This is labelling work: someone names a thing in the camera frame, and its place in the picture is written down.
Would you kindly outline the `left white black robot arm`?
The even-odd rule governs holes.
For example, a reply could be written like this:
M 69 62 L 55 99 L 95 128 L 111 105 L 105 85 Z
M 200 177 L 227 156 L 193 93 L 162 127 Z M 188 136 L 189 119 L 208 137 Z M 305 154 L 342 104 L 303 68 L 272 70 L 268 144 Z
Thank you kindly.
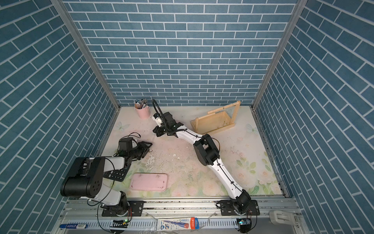
M 114 189 L 116 181 L 123 181 L 132 162 L 143 159 L 152 147 L 151 142 L 139 141 L 133 132 L 118 141 L 111 157 L 79 157 L 75 159 L 62 185 L 60 194 L 69 198 L 88 198 L 90 206 L 102 205 L 109 216 L 132 215 L 125 192 Z

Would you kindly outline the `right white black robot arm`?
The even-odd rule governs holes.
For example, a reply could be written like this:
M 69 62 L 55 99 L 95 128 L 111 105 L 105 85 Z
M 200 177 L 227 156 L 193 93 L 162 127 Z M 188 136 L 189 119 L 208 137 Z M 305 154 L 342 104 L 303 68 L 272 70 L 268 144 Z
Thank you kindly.
M 203 166 L 210 168 L 224 185 L 234 210 L 240 215 L 247 213 L 250 210 L 252 199 L 249 193 L 235 181 L 224 166 L 219 155 L 219 148 L 215 145 L 213 138 L 208 134 L 198 134 L 188 129 L 184 124 L 176 122 L 172 114 L 162 112 L 156 100 L 153 99 L 152 104 L 155 110 L 153 120 L 157 123 L 153 130 L 156 136 L 174 136 L 190 143 L 199 162 Z

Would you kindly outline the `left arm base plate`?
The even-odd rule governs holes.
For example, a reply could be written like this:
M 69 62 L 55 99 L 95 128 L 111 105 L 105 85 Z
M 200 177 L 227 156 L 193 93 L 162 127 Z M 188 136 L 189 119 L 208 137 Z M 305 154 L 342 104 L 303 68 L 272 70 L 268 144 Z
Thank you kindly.
M 138 217 L 142 215 L 144 208 L 144 201 L 135 200 L 127 201 L 125 203 L 120 202 L 115 206 L 102 206 L 102 216 L 103 217 Z

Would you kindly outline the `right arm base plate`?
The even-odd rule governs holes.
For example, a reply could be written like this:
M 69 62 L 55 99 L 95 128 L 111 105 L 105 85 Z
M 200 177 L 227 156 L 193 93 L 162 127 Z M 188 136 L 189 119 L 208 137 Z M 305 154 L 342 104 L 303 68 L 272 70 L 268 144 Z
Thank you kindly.
M 260 215 L 259 206 L 256 200 L 249 200 L 244 204 L 232 199 L 220 200 L 216 202 L 215 205 L 220 210 L 222 216 Z

